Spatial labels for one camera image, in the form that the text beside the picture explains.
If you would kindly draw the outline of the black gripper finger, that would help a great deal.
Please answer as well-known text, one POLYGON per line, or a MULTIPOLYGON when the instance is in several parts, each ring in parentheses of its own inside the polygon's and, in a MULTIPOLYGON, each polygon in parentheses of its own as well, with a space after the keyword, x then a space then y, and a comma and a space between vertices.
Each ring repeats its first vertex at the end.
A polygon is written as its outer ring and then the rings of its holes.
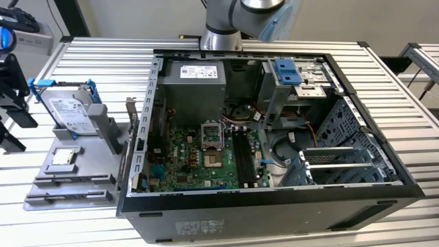
POLYGON ((0 129, 0 136, 1 136, 1 148, 7 152, 24 152, 27 147, 23 143, 17 140, 17 138, 9 133, 4 124, 1 123, 0 129))
POLYGON ((28 104, 25 102, 17 105, 1 103, 1 108, 7 111, 7 115, 21 128, 36 128, 39 126, 36 120, 28 113, 28 104))

